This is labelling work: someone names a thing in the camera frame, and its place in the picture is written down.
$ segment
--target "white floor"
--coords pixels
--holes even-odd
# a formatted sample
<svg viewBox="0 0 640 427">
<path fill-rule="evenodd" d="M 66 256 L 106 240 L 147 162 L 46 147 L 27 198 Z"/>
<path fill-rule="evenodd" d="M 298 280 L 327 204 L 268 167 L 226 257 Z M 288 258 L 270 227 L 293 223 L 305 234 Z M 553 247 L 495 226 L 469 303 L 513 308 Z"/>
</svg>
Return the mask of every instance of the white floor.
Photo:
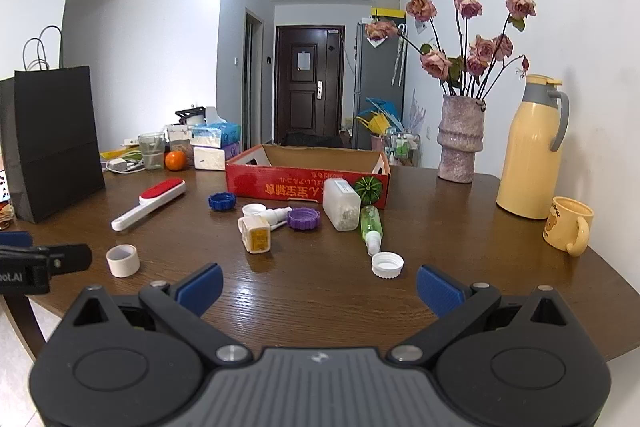
<svg viewBox="0 0 640 427">
<path fill-rule="evenodd" d="M 58 323 L 55 315 L 37 304 L 33 308 L 48 338 Z M 0 426 L 43 427 L 28 391 L 31 359 L 0 311 Z M 640 416 L 640 347 L 611 360 L 613 379 L 609 400 L 596 427 L 636 425 Z"/>
</svg>

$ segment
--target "black paper bag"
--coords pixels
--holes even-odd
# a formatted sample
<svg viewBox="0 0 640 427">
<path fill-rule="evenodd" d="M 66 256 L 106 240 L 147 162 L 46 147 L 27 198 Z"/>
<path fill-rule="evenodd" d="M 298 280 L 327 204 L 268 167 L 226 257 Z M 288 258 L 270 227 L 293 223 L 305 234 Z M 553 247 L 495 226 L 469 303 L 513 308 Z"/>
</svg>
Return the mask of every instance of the black paper bag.
<svg viewBox="0 0 640 427">
<path fill-rule="evenodd" d="M 104 188 L 89 67 L 1 81 L 0 146 L 20 219 L 37 223 Z"/>
</svg>

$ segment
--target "refrigerator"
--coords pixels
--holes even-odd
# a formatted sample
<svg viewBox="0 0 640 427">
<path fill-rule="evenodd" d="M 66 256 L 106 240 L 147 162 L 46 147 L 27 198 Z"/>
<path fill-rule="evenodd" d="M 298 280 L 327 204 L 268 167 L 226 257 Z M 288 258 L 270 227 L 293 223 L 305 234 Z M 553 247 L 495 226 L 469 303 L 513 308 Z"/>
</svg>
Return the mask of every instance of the refrigerator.
<svg viewBox="0 0 640 427">
<path fill-rule="evenodd" d="M 404 19 L 390 18 L 396 25 L 404 24 Z M 381 98 L 392 102 L 398 111 L 402 121 L 402 109 L 404 105 L 404 72 L 398 62 L 396 81 L 391 85 L 394 76 L 394 67 L 398 56 L 398 41 L 400 37 L 387 38 L 377 48 L 374 48 L 367 40 L 364 24 L 358 24 L 356 34 L 356 81 L 353 97 L 353 135 L 351 147 L 354 149 L 371 150 L 371 134 L 363 124 L 355 120 L 355 117 L 366 108 L 372 107 L 367 98 Z"/>
</svg>

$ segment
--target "purple bottle cap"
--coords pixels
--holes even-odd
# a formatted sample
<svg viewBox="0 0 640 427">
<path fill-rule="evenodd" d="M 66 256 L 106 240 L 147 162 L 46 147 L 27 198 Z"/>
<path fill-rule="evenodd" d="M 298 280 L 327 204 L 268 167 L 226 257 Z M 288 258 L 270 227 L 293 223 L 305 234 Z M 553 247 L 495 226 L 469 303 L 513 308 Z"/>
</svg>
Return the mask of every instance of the purple bottle cap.
<svg viewBox="0 0 640 427">
<path fill-rule="evenodd" d="M 320 224 L 320 212 L 313 208 L 294 208 L 287 216 L 287 224 L 294 230 L 313 230 Z"/>
</svg>

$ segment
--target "red cardboard box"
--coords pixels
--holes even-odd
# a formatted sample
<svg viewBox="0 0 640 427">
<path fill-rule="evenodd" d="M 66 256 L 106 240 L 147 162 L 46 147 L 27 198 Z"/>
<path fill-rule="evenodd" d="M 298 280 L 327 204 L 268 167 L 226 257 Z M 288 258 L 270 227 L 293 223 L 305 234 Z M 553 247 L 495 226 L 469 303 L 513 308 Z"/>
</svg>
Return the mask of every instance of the red cardboard box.
<svg viewBox="0 0 640 427">
<path fill-rule="evenodd" d="M 382 182 L 376 207 L 385 208 L 391 169 L 384 153 L 257 145 L 226 162 L 227 190 L 259 200 L 322 203 L 326 179 L 343 178 L 354 185 L 363 176 Z"/>
</svg>

